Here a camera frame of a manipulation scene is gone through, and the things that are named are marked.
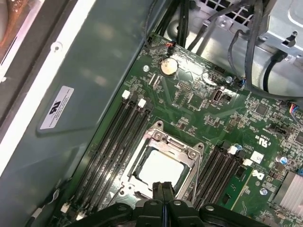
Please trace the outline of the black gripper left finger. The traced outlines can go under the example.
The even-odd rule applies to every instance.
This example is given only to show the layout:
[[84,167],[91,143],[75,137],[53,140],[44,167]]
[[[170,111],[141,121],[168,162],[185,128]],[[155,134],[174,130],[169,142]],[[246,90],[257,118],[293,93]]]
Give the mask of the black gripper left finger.
[[163,202],[160,200],[162,183],[152,185],[152,199],[140,200],[135,208],[125,203],[116,203],[79,221],[71,227],[161,227]]

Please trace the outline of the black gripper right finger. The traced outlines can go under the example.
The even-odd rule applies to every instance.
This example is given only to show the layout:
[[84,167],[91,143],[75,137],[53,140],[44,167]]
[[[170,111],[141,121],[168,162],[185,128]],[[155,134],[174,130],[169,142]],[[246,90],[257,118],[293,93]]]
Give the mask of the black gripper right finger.
[[175,199],[171,182],[164,182],[164,200],[173,227],[265,227],[266,224],[208,203],[196,210],[191,202]]

